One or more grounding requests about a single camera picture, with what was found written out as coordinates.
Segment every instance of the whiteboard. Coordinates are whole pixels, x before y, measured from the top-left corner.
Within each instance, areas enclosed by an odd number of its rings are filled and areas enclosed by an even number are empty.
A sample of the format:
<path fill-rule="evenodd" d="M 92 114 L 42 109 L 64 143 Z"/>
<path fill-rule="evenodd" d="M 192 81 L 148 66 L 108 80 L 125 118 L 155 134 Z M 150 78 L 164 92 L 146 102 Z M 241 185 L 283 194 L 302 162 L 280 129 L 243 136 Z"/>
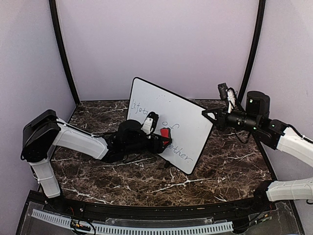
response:
<path fill-rule="evenodd" d="M 173 142 L 163 153 L 169 161 L 186 174 L 191 174 L 203 151 L 213 124 L 202 116 L 205 110 L 191 101 L 141 78 L 134 78 L 127 119 L 143 123 L 149 112 L 159 115 L 155 134 L 171 129 Z"/>

